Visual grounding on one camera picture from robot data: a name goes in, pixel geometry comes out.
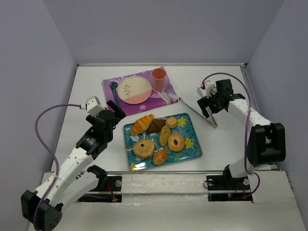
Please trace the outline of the metal tongs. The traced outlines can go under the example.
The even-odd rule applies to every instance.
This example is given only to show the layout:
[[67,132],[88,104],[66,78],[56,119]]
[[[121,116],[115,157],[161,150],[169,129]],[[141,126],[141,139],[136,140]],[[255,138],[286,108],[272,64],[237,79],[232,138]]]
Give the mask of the metal tongs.
[[209,114],[209,117],[206,118],[197,104],[197,101],[205,96],[208,96],[208,90],[203,90],[200,87],[181,89],[179,94],[179,102],[198,117],[202,118],[211,127],[217,128],[218,124],[209,108],[206,108],[206,111]]

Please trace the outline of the small round muffin bread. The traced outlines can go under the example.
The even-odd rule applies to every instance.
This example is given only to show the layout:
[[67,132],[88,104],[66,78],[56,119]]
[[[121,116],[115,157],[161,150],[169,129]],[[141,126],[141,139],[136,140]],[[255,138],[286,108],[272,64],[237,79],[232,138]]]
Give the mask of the small round muffin bread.
[[178,126],[178,120],[174,116],[171,116],[166,119],[166,126],[170,129],[174,129]]

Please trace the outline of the orange glazed donut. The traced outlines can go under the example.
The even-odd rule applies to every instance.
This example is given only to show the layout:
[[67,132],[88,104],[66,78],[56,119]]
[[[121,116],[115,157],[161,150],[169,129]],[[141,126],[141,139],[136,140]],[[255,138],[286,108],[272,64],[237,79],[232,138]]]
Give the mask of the orange glazed donut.
[[184,148],[185,141],[184,138],[178,134],[173,133],[168,138],[168,147],[173,152],[181,152]]

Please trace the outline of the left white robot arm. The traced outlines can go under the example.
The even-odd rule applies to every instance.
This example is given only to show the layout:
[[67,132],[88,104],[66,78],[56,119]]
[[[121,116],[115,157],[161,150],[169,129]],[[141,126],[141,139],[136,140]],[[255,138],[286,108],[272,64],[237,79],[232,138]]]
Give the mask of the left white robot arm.
[[107,148],[116,125],[126,114],[113,101],[106,104],[110,110],[92,96],[85,105],[79,106],[87,111],[86,120],[91,127],[62,164],[55,160],[55,173],[35,190],[22,194],[23,217],[33,224],[35,230],[52,231],[67,207],[107,179],[107,173],[91,163]]

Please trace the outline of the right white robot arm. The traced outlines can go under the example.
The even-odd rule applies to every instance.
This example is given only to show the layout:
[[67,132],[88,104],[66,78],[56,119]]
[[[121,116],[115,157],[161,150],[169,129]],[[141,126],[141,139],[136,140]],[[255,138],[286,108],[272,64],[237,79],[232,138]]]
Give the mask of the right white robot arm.
[[244,126],[244,156],[225,167],[225,182],[244,178],[261,167],[285,160],[285,128],[281,123],[272,123],[250,107],[242,94],[234,93],[229,79],[216,83],[206,81],[201,88],[205,95],[197,103],[206,118],[225,110]]

